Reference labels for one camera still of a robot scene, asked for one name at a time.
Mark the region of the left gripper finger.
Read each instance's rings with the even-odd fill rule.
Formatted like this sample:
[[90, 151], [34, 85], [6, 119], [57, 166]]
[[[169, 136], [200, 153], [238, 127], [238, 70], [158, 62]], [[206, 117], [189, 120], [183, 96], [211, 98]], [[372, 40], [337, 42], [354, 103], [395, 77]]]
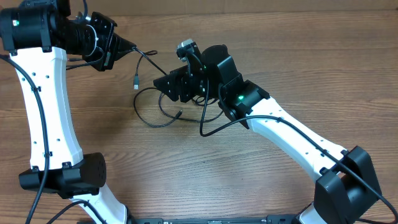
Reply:
[[137, 47], [135, 43], [126, 40], [117, 34], [113, 34], [113, 40], [114, 40], [113, 50], [115, 53], [130, 52]]
[[125, 55], [132, 52], [132, 49], [124, 50], [124, 51], [117, 51], [113, 53], [112, 57], [110, 58], [110, 66], [113, 67], [114, 63], [124, 57]]

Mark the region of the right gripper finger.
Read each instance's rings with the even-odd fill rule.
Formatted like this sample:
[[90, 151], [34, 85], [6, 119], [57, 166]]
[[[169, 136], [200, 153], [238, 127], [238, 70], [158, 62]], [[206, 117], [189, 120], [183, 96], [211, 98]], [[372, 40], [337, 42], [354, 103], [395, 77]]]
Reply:
[[174, 98], [174, 88], [170, 85], [159, 85], [157, 89], [160, 90], [163, 94], [168, 96], [169, 98]]
[[170, 75], [165, 75], [160, 78], [157, 78], [153, 81], [153, 84], [156, 88], [169, 88], [170, 87]]

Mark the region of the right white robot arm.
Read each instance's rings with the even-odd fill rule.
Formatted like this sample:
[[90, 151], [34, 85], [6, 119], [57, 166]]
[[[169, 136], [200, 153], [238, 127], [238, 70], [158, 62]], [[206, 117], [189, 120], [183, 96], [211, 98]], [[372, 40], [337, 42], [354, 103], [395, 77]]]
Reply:
[[369, 154], [347, 150], [319, 136], [289, 115], [268, 92], [244, 80], [225, 45], [200, 52], [196, 46], [177, 49], [181, 68], [154, 81], [172, 101], [194, 96], [214, 98], [231, 123], [264, 136], [298, 163], [315, 183], [312, 203], [292, 223], [354, 223], [381, 196]]

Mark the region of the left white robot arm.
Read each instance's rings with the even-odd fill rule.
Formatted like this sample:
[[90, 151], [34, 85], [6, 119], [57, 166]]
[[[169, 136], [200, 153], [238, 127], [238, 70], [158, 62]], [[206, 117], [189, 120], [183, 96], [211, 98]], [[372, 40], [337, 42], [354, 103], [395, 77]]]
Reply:
[[30, 129], [30, 167], [19, 183], [38, 197], [57, 194], [81, 206], [95, 223], [134, 223], [106, 184], [99, 153], [84, 154], [76, 138], [67, 93], [68, 55], [103, 72], [134, 50], [101, 13], [70, 17], [68, 1], [24, 1], [1, 11], [2, 59], [17, 72]]

